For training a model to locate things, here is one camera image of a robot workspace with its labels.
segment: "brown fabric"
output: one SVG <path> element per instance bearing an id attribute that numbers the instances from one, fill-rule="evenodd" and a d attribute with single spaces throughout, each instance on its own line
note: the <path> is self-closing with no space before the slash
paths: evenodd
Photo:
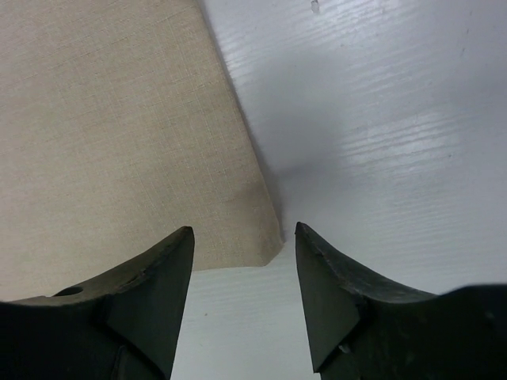
<path id="1" fill-rule="evenodd" d="M 0 298 L 58 291 L 183 225 L 195 269 L 278 252 L 194 1 L 12 0 L 0 30 Z"/>

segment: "shiny surface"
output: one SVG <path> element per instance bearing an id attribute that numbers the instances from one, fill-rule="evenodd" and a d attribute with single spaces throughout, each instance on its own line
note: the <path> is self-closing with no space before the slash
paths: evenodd
<path id="1" fill-rule="evenodd" d="M 507 281 L 505 0 L 201 5 L 288 244 L 266 268 L 193 276 L 176 380 L 318 378 L 298 220 L 424 291 Z"/>

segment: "woven fabric texture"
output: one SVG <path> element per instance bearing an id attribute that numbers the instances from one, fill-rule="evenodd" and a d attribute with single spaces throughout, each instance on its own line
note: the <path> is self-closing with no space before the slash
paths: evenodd
<path id="1" fill-rule="evenodd" d="M 1 299 L 194 227 L 194 269 L 267 264 L 278 221 L 193 0 L 0 5 Z"/>

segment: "table surface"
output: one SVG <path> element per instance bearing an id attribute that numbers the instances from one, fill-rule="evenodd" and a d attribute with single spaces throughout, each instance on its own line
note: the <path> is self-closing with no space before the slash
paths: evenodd
<path id="1" fill-rule="evenodd" d="M 299 220 L 425 291 L 507 280 L 505 0 L 201 5 L 288 243 L 193 276 L 173 378 L 318 378 Z"/>

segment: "screw hole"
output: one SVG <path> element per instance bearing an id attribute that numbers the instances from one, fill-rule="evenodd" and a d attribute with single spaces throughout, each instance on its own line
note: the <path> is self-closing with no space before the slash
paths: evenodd
<path id="1" fill-rule="evenodd" d="M 77 293 L 82 292 L 82 287 L 68 287 L 67 289 L 63 289 L 59 291 L 53 297 L 62 297 L 64 295 L 76 295 Z"/>

